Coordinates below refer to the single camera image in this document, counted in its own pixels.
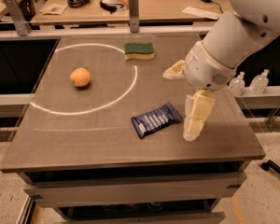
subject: sponge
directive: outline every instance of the sponge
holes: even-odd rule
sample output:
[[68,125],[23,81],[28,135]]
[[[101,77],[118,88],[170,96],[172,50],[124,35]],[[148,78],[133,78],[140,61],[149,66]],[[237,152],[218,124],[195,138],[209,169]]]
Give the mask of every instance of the sponge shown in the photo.
[[151,60],[155,58],[152,43],[127,43],[124,45],[125,60]]

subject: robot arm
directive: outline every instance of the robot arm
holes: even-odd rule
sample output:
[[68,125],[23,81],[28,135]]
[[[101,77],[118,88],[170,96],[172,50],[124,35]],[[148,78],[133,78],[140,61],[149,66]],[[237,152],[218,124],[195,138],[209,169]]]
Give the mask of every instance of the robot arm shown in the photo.
[[[280,0],[230,1],[236,13],[223,13],[204,40],[197,42],[185,59],[184,75],[190,86],[198,90],[196,94],[201,90],[224,88],[249,55],[280,36]],[[213,107],[207,105],[213,102],[207,97],[200,99],[201,102],[195,100],[199,97],[196,94],[191,101],[186,100],[186,110],[189,110],[189,103],[196,104],[196,108],[186,114],[186,120],[189,120],[184,132],[186,140],[195,139],[207,120],[206,117],[196,119],[200,116],[197,112],[211,113],[199,107]]]

